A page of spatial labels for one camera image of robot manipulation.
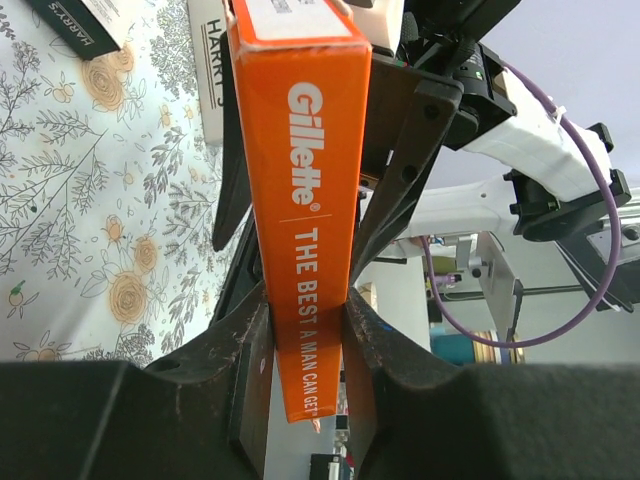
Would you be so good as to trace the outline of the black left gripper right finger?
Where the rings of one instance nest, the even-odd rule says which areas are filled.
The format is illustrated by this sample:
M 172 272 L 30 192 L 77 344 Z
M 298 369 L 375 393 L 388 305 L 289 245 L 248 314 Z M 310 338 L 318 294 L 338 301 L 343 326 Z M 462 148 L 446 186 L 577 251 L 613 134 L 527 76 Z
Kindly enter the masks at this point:
M 449 364 L 351 290 L 342 342 L 359 479 L 635 479 L 635 366 Z

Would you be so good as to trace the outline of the orange Gillette Styler razor box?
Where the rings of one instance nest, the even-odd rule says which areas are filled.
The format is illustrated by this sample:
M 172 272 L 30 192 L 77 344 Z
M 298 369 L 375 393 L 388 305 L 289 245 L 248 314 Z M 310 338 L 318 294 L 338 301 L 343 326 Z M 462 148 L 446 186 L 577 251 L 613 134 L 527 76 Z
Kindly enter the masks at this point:
M 335 413 L 372 48 L 341 1 L 225 5 L 287 420 Z

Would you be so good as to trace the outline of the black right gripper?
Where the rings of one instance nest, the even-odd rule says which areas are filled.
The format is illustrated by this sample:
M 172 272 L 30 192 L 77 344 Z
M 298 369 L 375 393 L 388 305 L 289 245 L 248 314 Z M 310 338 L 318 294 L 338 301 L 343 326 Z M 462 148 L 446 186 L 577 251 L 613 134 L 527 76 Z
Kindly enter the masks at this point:
M 443 142 L 459 150 L 517 113 L 495 83 L 502 62 L 480 43 L 517 5 L 410 1 L 398 53 L 374 49 L 361 174 L 377 183 L 354 237 L 352 280 L 408 227 Z

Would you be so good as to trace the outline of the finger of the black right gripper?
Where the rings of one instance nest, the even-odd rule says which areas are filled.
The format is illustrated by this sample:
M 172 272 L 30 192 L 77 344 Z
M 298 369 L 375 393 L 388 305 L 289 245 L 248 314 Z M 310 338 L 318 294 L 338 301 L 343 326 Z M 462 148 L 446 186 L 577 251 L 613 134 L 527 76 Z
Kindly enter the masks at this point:
M 222 183 L 212 232 L 214 250 L 223 250 L 251 208 L 246 154 L 227 32 L 220 37 L 223 86 Z

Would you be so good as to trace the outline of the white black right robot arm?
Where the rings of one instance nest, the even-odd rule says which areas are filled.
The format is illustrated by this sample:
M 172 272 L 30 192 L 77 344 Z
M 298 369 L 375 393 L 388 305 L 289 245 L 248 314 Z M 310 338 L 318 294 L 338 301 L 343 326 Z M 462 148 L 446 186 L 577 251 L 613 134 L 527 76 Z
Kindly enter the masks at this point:
M 462 235 L 506 229 L 533 242 L 574 234 L 607 212 L 593 177 L 599 168 L 616 205 L 630 200 L 612 168 L 605 125 L 565 129 L 562 116 L 531 92 L 513 68 L 482 44 L 514 8 L 512 1 L 354 1 L 356 25 L 374 57 L 365 128 L 362 182 L 373 192 L 355 234 L 354 259 L 365 266 L 402 235 Z M 508 167 L 492 198 L 473 213 L 460 188 L 430 190 L 431 159 L 410 181 L 395 179 L 395 147 L 439 148 L 407 119 L 421 81 L 464 87 L 443 138 L 451 150 L 492 157 Z

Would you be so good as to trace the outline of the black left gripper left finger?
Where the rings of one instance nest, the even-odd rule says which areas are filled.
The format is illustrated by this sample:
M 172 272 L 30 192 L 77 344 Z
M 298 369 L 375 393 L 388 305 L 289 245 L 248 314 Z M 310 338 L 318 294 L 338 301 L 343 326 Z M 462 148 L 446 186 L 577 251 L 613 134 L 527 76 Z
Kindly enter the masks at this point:
M 273 339 L 263 285 L 224 319 L 138 368 L 5 362 L 5 479 L 260 479 Z

